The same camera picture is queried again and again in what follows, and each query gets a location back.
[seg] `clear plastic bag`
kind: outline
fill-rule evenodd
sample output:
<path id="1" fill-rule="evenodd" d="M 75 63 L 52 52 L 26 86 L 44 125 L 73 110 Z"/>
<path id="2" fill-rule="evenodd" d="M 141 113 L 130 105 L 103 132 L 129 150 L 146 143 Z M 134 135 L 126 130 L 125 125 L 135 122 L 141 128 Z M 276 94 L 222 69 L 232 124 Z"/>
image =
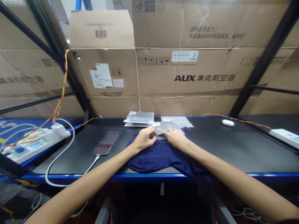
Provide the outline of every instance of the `clear plastic bag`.
<path id="1" fill-rule="evenodd" d="M 125 127 L 150 127 L 150 124 L 142 124 L 142 123 L 132 123 L 132 122 L 127 122 L 125 124 Z"/>
<path id="2" fill-rule="evenodd" d="M 151 124 L 151 127 L 153 127 L 156 130 L 158 135 L 163 134 L 164 132 L 169 131 L 171 129 L 180 130 L 183 134 L 185 134 L 177 124 L 174 124 L 171 121 L 156 122 Z"/>
<path id="3" fill-rule="evenodd" d="M 161 121 L 171 121 L 177 124 L 180 128 L 187 127 L 192 128 L 193 125 L 188 121 L 186 117 L 161 117 Z"/>
<path id="4" fill-rule="evenodd" d="M 152 124 L 154 123 L 154 113 L 130 111 L 124 122 Z"/>

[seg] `table surface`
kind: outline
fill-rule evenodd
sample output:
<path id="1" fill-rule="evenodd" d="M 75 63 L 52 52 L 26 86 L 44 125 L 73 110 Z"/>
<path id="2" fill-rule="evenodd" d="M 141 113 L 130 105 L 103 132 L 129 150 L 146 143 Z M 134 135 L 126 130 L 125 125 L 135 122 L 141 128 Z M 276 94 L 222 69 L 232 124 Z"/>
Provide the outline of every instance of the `table surface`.
<path id="1" fill-rule="evenodd" d="M 271 139 L 259 134 L 241 122 L 234 127 L 222 125 L 222 117 L 188 117 L 193 128 L 188 128 L 190 139 L 198 146 L 247 173 L 299 173 L 299 156 Z M 121 152 L 134 133 L 142 128 L 124 127 L 123 119 L 95 119 L 75 138 L 73 144 L 53 164 L 51 175 L 83 174 L 94 161 L 94 148 L 107 137 L 119 132 L 120 137 L 108 156 L 101 156 L 94 168 Z M 63 146 L 40 166 L 32 175 L 44 175 Z M 173 167 L 157 171 L 158 174 L 179 174 Z M 118 174 L 136 174 L 124 165 Z"/>
<path id="2" fill-rule="evenodd" d="M 285 129 L 296 135 L 299 135 L 299 114 L 259 114 L 259 115 L 242 115 L 245 121 L 268 126 L 272 129 Z M 269 132 L 270 129 L 257 126 L 262 130 Z"/>

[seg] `barcode label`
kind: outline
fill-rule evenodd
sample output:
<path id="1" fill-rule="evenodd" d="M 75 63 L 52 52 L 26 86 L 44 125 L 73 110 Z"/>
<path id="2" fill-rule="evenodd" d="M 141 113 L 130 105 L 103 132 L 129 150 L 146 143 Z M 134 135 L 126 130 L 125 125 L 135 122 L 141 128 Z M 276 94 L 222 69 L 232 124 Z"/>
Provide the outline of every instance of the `barcode label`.
<path id="1" fill-rule="evenodd" d="M 195 62 L 197 61 L 198 51 L 173 51 L 172 62 Z"/>
<path id="2" fill-rule="evenodd" d="M 104 39 L 107 37 L 107 30 L 96 30 L 96 38 Z"/>

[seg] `barcode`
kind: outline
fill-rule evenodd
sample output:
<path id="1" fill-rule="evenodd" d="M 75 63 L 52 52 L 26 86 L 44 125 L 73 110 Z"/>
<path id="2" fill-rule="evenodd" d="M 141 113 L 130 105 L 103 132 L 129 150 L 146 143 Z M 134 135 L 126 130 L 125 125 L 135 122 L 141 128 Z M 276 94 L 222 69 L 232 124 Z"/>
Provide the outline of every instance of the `barcode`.
<path id="1" fill-rule="evenodd" d="M 45 67 L 52 67 L 52 62 L 51 62 L 51 59 L 49 58 L 41 58 L 40 59 L 42 61 L 42 63 L 44 63 L 44 66 Z"/>
<path id="2" fill-rule="evenodd" d="M 104 39 L 107 37 L 107 30 L 96 30 L 96 38 Z"/>

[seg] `shipping label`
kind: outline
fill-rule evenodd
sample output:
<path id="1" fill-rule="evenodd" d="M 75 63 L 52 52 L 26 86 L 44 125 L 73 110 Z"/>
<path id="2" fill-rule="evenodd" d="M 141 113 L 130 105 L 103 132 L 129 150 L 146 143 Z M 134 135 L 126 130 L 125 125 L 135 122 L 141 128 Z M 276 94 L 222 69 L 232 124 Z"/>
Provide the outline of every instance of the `shipping label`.
<path id="1" fill-rule="evenodd" d="M 171 62 L 196 62 L 198 51 L 173 51 Z"/>

